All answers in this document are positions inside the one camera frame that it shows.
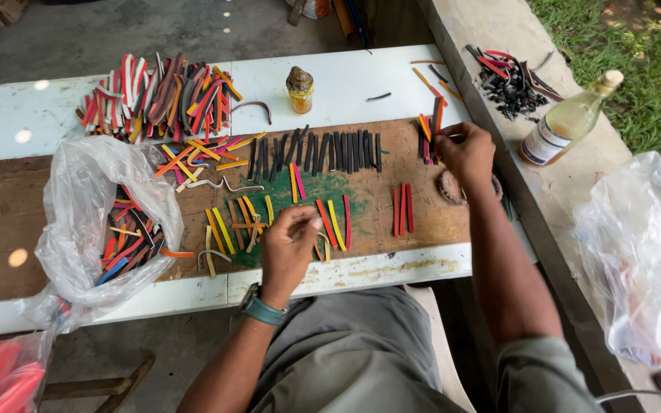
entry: plastic bag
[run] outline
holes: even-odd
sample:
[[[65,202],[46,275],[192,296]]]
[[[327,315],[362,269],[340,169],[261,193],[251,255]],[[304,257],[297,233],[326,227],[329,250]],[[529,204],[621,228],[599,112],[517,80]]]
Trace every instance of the plastic bag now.
[[[38,332],[0,341],[0,413],[35,410],[52,338]]]
[[[634,156],[573,211],[583,266],[600,294],[609,350],[661,366],[661,158]]]
[[[293,6],[295,0],[285,0],[285,2]],[[331,13],[331,0],[307,0],[303,7],[303,15],[308,18],[319,19]]]
[[[171,250],[179,248],[183,219],[172,185],[154,176],[164,158],[152,145],[128,145],[110,136],[63,141],[53,155],[43,202],[48,224],[35,256],[50,283],[18,300],[19,312],[39,328],[69,333],[149,286],[175,262],[157,254],[142,267],[100,286],[101,253],[117,184],[161,226]]]

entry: red plastic bag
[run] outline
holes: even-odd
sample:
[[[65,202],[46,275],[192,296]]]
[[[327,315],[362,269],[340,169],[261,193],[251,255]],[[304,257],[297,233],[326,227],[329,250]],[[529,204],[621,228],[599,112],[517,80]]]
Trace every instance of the red plastic bag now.
[[[52,333],[37,332],[0,341],[0,413],[34,411],[45,375]]]

